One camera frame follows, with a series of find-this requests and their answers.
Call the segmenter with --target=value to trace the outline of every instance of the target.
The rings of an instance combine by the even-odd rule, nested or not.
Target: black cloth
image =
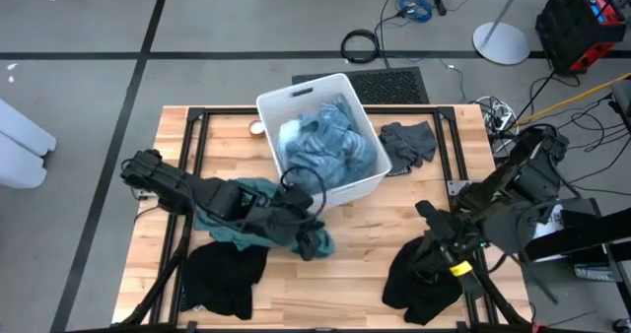
[[[462,294],[458,280],[448,271],[421,275],[410,269],[423,236],[405,243],[396,254],[387,277],[382,301],[392,308],[407,308],[406,322],[425,325]]]
[[[436,153],[436,139],[427,121],[413,126],[393,122],[382,126],[379,138],[392,162],[393,172],[409,166],[421,167],[423,160],[431,161]]]
[[[269,248],[238,250],[232,242],[212,242],[195,249],[182,267],[183,308],[206,309],[239,319],[252,318],[252,285],[265,270]]]

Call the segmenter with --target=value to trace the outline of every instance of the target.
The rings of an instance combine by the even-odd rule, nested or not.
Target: yellow label
[[[450,271],[456,277],[462,276],[471,270],[473,270],[473,268],[471,268],[471,264],[469,264],[466,260],[450,268]]]

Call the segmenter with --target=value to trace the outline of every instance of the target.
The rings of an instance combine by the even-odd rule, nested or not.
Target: clothing
[[[413,126],[393,122],[382,126],[379,138],[392,162],[392,172],[409,166],[421,167],[423,160],[431,161],[436,153],[436,139],[427,121]]]
[[[269,248],[238,250],[232,243],[212,242],[188,256],[182,266],[183,307],[203,305],[209,311],[252,318],[252,285],[265,270]]]
[[[458,280],[447,271],[439,271],[431,281],[410,269],[410,262],[423,236],[405,243],[390,265],[382,301],[392,308],[407,308],[406,322],[425,325],[462,294]]]
[[[274,196],[277,185],[265,178],[239,178],[237,181],[245,186],[248,186],[254,190],[260,191],[267,195],[269,198]],[[227,227],[210,227],[204,225],[199,220],[200,216],[205,217],[205,212],[201,209],[195,210],[195,217],[193,219],[193,228],[197,231],[208,231],[213,239],[221,242],[233,242],[238,250],[244,250],[251,245],[260,245],[265,247],[278,246],[276,243],[268,238],[258,236],[253,233],[239,233]],[[333,239],[328,234],[328,231],[324,228],[324,223],[316,221],[312,224],[317,230],[315,233],[320,239],[320,246],[317,248],[315,257],[325,258],[335,251],[335,244]],[[294,253],[299,253],[300,248],[296,241],[292,241],[288,244]]]
[[[299,134],[285,135],[295,128],[289,123],[279,135],[277,150],[284,169],[302,166],[315,171],[324,181],[324,188],[331,189],[368,177],[373,171],[377,151],[357,133],[350,107],[343,95],[336,95],[333,102],[321,102],[316,113],[304,113],[298,117]],[[305,169],[296,169],[286,175],[288,183],[300,185],[309,194],[322,192],[317,177]]]

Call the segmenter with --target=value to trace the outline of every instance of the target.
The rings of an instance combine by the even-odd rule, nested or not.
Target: blue towel
[[[325,189],[362,180],[371,174],[377,152],[357,133],[343,95],[335,96],[333,103],[322,102],[319,112],[305,113],[298,119],[298,135],[278,147],[284,153],[280,159],[285,169],[311,168],[324,180]],[[322,191],[317,177],[308,170],[291,171],[286,179],[312,195]]]
[[[265,178],[239,178],[237,181],[245,186],[249,186],[250,188],[260,191],[267,195],[268,197],[273,197],[276,192],[276,184],[265,179]],[[197,231],[208,231],[210,232],[210,236],[213,239],[221,242],[233,242],[235,246],[239,250],[244,250],[251,245],[261,245],[266,247],[276,247],[279,246],[278,243],[274,241],[263,238],[256,234],[252,233],[239,233],[227,227],[208,227],[204,225],[204,223],[199,220],[199,216],[205,216],[205,213],[201,209],[195,210],[195,217],[193,219],[193,228]],[[318,222],[317,226],[321,226],[319,230],[316,231],[317,236],[320,239],[321,245],[317,249],[315,257],[317,258],[325,258],[335,251],[335,244],[333,243],[333,239],[330,237],[328,232],[324,229],[324,223]],[[300,248],[297,242],[292,242],[290,247],[294,253],[300,253]]]

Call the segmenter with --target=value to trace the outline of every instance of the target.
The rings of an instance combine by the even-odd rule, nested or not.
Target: yellow cable
[[[592,95],[594,93],[600,92],[603,89],[608,88],[609,86],[611,86],[611,84],[613,84],[613,83],[615,83],[617,81],[621,81],[621,80],[628,79],[628,78],[631,78],[631,73],[624,74],[624,75],[614,79],[613,81],[609,81],[607,83],[603,83],[603,84],[601,84],[601,85],[599,85],[597,87],[594,87],[594,88],[592,88],[592,89],[590,89],[590,90],[588,90],[588,91],[586,91],[584,93],[581,93],[581,94],[579,94],[579,95],[577,95],[575,97],[572,97],[572,98],[569,98],[569,99],[557,102],[554,105],[549,106],[549,107],[545,108],[544,110],[542,110],[540,112],[534,113],[533,115],[525,118],[522,121],[516,122],[515,125],[513,125],[513,127],[522,126],[522,125],[528,123],[529,121],[531,121],[533,119],[536,119],[536,118],[539,118],[539,117],[545,115],[546,113],[548,113],[548,112],[550,112],[550,111],[552,111],[554,109],[557,109],[557,108],[559,108],[559,107],[561,107],[563,105],[567,105],[567,104],[569,104],[571,102],[574,102],[574,101],[586,98],[586,97],[588,97],[588,96],[590,96],[590,95]]]

